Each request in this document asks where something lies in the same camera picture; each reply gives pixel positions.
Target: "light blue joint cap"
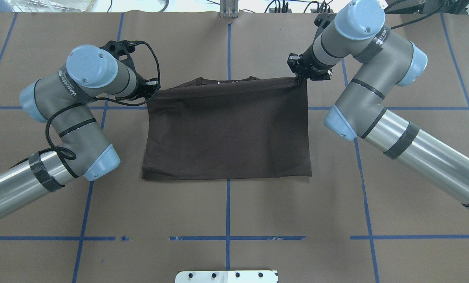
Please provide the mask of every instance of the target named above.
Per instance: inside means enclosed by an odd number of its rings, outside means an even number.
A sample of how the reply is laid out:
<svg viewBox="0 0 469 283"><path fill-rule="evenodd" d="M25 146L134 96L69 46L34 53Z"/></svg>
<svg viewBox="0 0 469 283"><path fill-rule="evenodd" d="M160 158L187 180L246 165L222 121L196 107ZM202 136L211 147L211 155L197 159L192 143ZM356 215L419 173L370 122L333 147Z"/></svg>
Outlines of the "light blue joint cap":
<svg viewBox="0 0 469 283"><path fill-rule="evenodd" d="M334 18L342 36L363 40L375 36L385 23L385 12L376 0L352 0Z"/></svg>
<svg viewBox="0 0 469 283"><path fill-rule="evenodd" d="M88 168L84 177L88 181L94 181L103 175L111 172L119 166L121 160L114 150L112 143L102 152L100 156L93 162L93 164Z"/></svg>
<svg viewBox="0 0 469 283"><path fill-rule="evenodd" d="M35 83L30 84L20 93L20 104L23 111L25 111L30 117L38 122L46 123L46 120L39 109L37 109L37 104L35 104L35 85L39 80L35 81Z"/></svg>
<svg viewBox="0 0 469 283"><path fill-rule="evenodd" d="M66 67L74 82L86 88L107 86L117 75L116 59L109 52L87 44L72 50Z"/></svg>
<svg viewBox="0 0 469 283"><path fill-rule="evenodd" d="M398 82L398 86L408 86L412 84L427 67L428 57L423 51L416 47L414 43L412 43L412 60L411 65L409 65L409 70L405 73L404 78Z"/></svg>
<svg viewBox="0 0 469 283"><path fill-rule="evenodd" d="M327 113L324 124L346 140L353 140L357 137L357 134L335 104Z"/></svg>

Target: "brown t-shirt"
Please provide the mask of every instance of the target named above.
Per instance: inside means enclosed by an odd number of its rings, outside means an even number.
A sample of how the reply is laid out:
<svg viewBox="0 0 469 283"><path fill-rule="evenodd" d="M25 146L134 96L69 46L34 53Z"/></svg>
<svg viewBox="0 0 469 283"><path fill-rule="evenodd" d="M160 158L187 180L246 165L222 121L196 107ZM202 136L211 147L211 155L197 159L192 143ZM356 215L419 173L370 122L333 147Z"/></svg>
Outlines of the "brown t-shirt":
<svg viewBox="0 0 469 283"><path fill-rule="evenodd" d="M199 77L148 103L144 179L311 176L306 81Z"/></svg>

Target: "metal bracket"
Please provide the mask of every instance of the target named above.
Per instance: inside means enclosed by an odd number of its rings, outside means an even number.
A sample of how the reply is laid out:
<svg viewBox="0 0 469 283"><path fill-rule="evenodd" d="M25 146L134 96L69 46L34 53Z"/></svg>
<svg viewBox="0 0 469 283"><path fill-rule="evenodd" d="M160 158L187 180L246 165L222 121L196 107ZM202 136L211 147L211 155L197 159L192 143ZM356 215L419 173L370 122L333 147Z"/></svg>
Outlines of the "metal bracket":
<svg viewBox="0 0 469 283"><path fill-rule="evenodd" d="M238 18L238 0L220 0L220 18Z"/></svg>
<svg viewBox="0 0 469 283"><path fill-rule="evenodd" d="M179 272L175 283L278 283L275 270Z"/></svg>

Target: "metal tube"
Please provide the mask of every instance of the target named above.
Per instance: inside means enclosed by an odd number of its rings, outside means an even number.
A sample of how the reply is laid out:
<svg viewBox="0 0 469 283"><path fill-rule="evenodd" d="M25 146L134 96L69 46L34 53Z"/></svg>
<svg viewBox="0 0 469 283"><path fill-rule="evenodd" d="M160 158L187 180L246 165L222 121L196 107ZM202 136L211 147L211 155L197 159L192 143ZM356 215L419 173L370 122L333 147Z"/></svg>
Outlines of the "metal tube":
<svg viewBox="0 0 469 283"><path fill-rule="evenodd" d="M387 110L365 140L383 152L400 143L409 122ZM421 174L462 204L469 204L469 158L427 132L414 140L395 159Z"/></svg>
<svg viewBox="0 0 469 283"><path fill-rule="evenodd" d="M469 204L468 157L420 130L398 159L462 204Z"/></svg>
<svg viewBox="0 0 469 283"><path fill-rule="evenodd" d="M56 152L42 154L41 161L58 183L65 185L73 180ZM43 197L48 192L37 180L28 162L16 165L0 175L0 219Z"/></svg>

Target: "white metal plate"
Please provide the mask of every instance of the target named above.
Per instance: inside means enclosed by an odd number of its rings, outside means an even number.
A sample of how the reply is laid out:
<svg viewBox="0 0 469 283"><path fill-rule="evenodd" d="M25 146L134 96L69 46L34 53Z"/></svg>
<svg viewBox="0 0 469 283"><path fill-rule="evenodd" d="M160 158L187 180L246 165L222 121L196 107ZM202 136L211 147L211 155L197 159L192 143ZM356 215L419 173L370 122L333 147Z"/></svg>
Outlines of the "white metal plate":
<svg viewBox="0 0 469 283"><path fill-rule="evenodd" d="M175 283L278 283L278 271L229 270L211 272L179 272Z"/></svg>

